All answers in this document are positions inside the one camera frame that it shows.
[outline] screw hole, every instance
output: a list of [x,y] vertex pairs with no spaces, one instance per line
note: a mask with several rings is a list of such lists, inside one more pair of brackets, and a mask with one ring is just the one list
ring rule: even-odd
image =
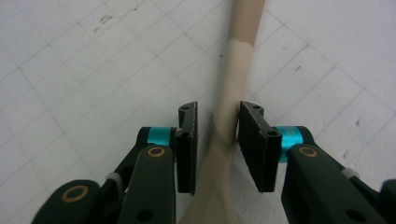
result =
[[144,209],[137,214],[137,220],[140,222],[148,222],[154,217],[154,214],[149,209]]
[[348,209],[348,210],[346,210],[346,214],[347,214],[352,220],[354,220],[354,221],[356,221],[356,222],[359,222],[359,223],[366,222],[366,217],[365,217],[362,213],[360,213],[360,212],[358,212],[358,211]]

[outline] white surface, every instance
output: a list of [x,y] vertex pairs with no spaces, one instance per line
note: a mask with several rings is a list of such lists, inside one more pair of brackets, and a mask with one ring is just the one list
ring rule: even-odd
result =
[[[142,126],[176,126],[187,102],[205,148],[231,5],[1,0],[0,224],[30,223],[67,181],[103,183]],[[267,0],[247,84],[271,125],[307,126],[374,189],[396,178],[395,21],[391,0]],[[287,223],[285,170],[259,194],[235,152],[241,223]]]

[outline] ink mark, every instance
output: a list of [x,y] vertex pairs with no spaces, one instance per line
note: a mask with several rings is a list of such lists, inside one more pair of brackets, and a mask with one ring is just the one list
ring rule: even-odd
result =
[[108,22],[109,20],[112,20],[112,19],[113,19],[113,16],[105,15],[99,20],[99,22],[101,22],[102,24],[105,24],[106,22]]

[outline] beige stick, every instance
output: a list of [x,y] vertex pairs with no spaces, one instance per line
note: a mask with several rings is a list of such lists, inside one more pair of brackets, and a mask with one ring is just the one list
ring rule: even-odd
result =
[[179,224],[237,223],[229,175],[239,102],[243,99],[264,0],[234,0],[213,133],[196,193]]

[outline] gold screw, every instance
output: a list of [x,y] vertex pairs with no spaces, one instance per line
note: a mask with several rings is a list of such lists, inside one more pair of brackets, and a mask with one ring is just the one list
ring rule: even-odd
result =
[[316,157],[318,153],[310,147],[300,147],[299,152],[307,157]]
[[[79,189],[82,190],[82,192],[79,195],[77,195],[77,196],[70,196],[69,195],[72,191],[79,190]],[[64,192],[64,194],[62,195],[62,201],[64,203],[74,203],[74,202],[84,198],[85,195],[87,195],[88,191],[89,191],[89,189],[88,189],[87,186],[84,186],[84,185],[74,186],[74,187],[72,187],[72,188],[70,188],[70,189],[68,189],[67,191]]]
[[153,147],[148,150],[148,155],[150,157],[161,157],[163,154],[165,154],[165,149],[161,147]]

